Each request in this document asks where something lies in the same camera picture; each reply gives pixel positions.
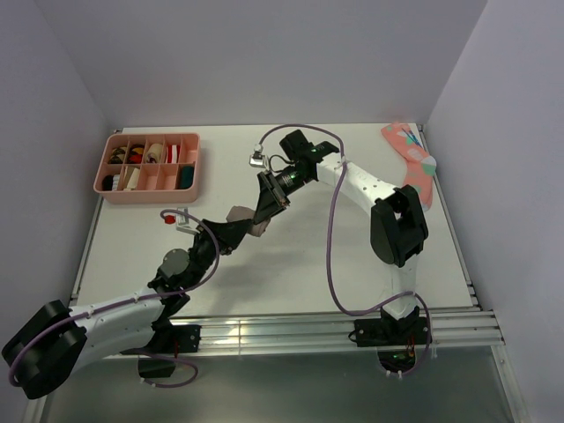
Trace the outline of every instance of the white robotic arm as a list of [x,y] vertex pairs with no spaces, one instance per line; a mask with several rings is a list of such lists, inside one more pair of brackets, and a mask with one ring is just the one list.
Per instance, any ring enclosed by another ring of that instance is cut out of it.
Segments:
[[[100,304],[73,307],[70,316],[150,294],[156,294],[156,291],[146,286],[132,295],[114,298]],[[86,329],[86,343],[72,368],[72,373],[109,355],[149,344],[155,335],[152,324],[159,320],[164,309],[164,304],[157,297],[77,319],[77,326]]]
[[[354,201],[370,217],[376,200],[388,198],[395,194],[395,185],[381,181],[351,161],[346,163],[345,179],[340,193]],[[338,154],[331,154],[317,165],[317,178],[331,187],[337,186],[338,179],[343,173],[341,158]],[[414,254],[405,261],[403,267],[387,264],[390,271],[390,283],[385,287],[384,298],[406,291],[415,292],[415,273],[419,255]],[[417,306],[412,296],[405,296],[383,306],[396,320],[409,315]]]

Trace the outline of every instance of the robotic arm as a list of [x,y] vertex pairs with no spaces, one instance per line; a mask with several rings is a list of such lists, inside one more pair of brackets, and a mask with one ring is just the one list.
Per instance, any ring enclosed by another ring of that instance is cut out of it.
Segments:
[[[169,318],[189,301],[186,292],[205,281],[217,251],[231,254],[246,234],[281,213],[290,204],[288,197],[309,182],[337,185],[343,168],[335,145],[326,141],[313,145],[296,130],[280,146],[290,164],[276,174],[270,169],[258,174],[260,193],[252,219],[198,222],[192,248],[169,251],[155,278],[132,295],[73,308],[52,301],[41,308],[2,350],[17,386],[35,399],[55,390],[72,372],[108,355],[139,347],[162,351],[170,341]],[[415,189],[397,188],[347,162],[341,192],[370,217],[372,249],[391,272],[388,293],[414,292],[418,254],[428,236]],[[394,345],[395,335],[411,330],[418,318],[413,297],[391,302],[384,306],[382,319],[390,321],[392,330],[384,331],[383,337]]]

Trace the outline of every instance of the cable clip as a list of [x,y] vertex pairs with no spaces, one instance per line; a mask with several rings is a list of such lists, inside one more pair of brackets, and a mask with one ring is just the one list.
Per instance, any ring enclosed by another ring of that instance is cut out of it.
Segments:
[[337,163],[337,167],[335,167],[335,170],[340,169],[341,167],[343,167],[343,165],[345,163],[348,163],[348,160],[346,159],[346,156],[341,156],[341,160]]
[[263,146],[260,144],[255,145],[253,153],[249,157],[249,164],[251,167],[258,167],[266,169],[268,166],[268,159],[263,155]]
[[90,309],[88,310],[88,316],[86,317],[87,319],[91,318],[94,314],[94,306],[90,306]]

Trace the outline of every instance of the black bracket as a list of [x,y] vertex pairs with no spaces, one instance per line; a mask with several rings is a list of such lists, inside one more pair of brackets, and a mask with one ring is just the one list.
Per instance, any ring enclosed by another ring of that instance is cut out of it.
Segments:
[[424,345],[427,343],[427,319],[419,317],[416,307],[407,317],[395,320],[384,310],[380,319],[354,321],[354,342],[359,347]]
[[[200,345],[200,330],[198,324],[173,325],[167,319],[161,319],[153,324],[155,334],[144,348],[153,354],[184,354],[197,353]],[[138,355],[136,350],[122,352],[123,355]],[[170,377],[176,364],[159,359],[139,359],[137,371],[144,379]]]
[[339,151],[328,141],[313,145],[300,130],[286,135],[280,146],[292,164],[276,175],[271,171],[258,174],[260,193],[253,218],[255,225],[283,212],[290,205],[290,194],[313,180],[317,181],[317,164],[325,156]]
[[[59,300],[44,305],[6,344],[2,356],[11,365],[19,352],[46,328],[68,318],[70,310]],[[16,378],[29,399],[58,388],[72,372],[86,343],[86,329],[67,323],[35,344],[16,368]]]
[[415,188],[405,185],[394,190],[371,209],[370,245],[383,262],[404,267],[406,260],[421,252],[429,231]]

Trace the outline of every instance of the metal frame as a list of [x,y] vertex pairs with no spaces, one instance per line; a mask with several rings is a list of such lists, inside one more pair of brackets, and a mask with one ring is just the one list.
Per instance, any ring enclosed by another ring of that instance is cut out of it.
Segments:
[[[368,317],[379,317],[374,313]],[[174,325],[202,326],[198,352],[190,356],[265,355],[390,351],[398,347],[358,348],[347,335],[354,320],[337,313],[252,316],[240,318],[178,318]],[[433,347],[503,345],[494,312],[432,313]]]
[[43,415],[48,412],[47,404],[50,398],[50,396],[46,396],[39,399],[30,399],[27,402],[24,417],[21,420],[22,423],[40,423]]
[[88,235],[86,236],[85,248],[82,251],[82,256],[80,257],[80,264],[78,265],[77,277],[74,279],[74,286],[72,287],[72,293],[70,294],[70,304],[76,304],[78,300],[78,294],[80,293],[80,286],[82,285],[82,277],[85,273],[85,267],[88,263],[88,257],[90,256],[90,248],[92,246],[92,241],[94,234],[96,232],[96,227],[98,226],[98,219],[100,218],[100,211],[102,210],[102,203],[104,198],[98,196],[98,201],[96,202],[96,207],[94,207],[94,214],[92,217],[92,222],[90,228],[88,229]]
[[527,412],[527,406],[525,405],[515,373],[509,362],[507,348],[505,345],[493,345],[492,354],[498,375],[500,376],[501,386],[505,391],[505,398],[508,400],[513,421],[517,423],[531,423],[531,417]]

